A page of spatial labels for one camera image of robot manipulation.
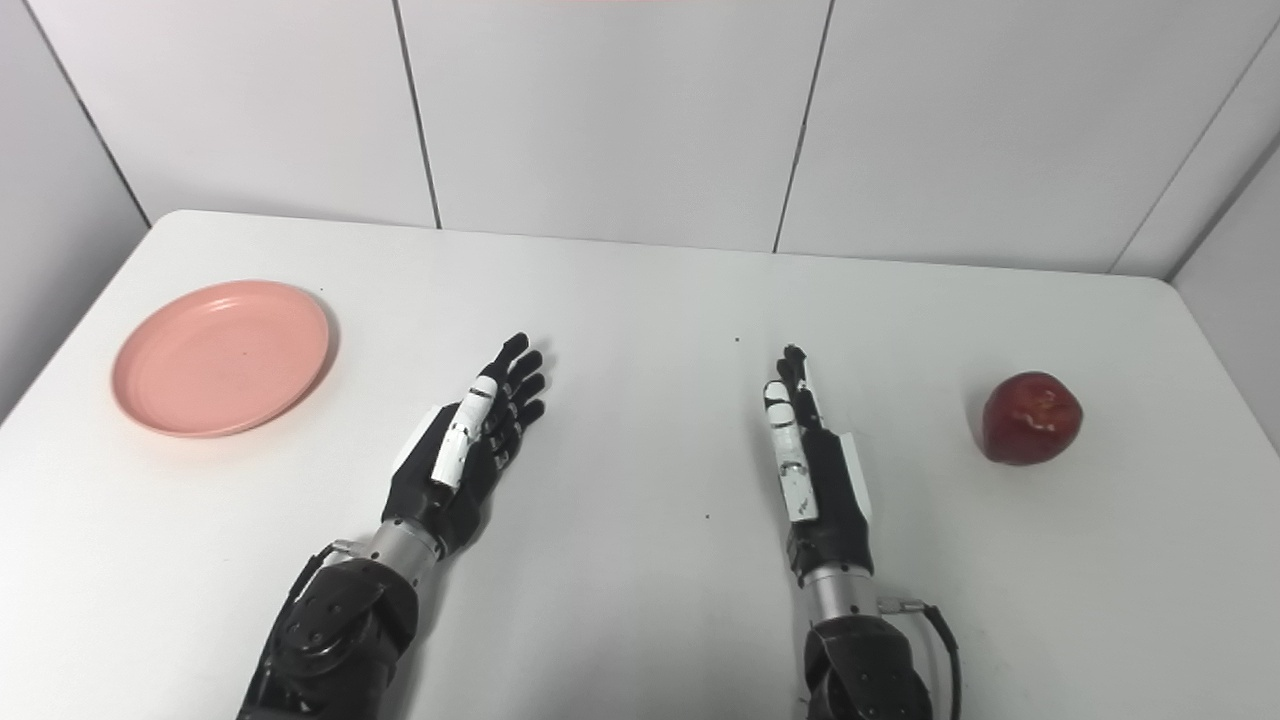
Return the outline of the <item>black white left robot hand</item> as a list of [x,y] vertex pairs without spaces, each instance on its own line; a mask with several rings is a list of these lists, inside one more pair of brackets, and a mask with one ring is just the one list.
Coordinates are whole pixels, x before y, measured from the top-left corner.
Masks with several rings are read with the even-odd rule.
[[502,473],[547,407],[543,354],[527,334],[509,337],[462,400],[443,406],[390,480],[383,521],[424,530],[439,559],[465,548]]

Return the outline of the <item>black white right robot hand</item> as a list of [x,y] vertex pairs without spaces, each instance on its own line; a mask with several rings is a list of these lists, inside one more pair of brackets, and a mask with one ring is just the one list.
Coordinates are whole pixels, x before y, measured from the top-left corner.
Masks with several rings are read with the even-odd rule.
[[842,438],[824,423],[796,345],[783,347],[778,378],[763,389],[765,424],[790,529],[786,553],[799,582],[814,571],[876,569],[864,514]]

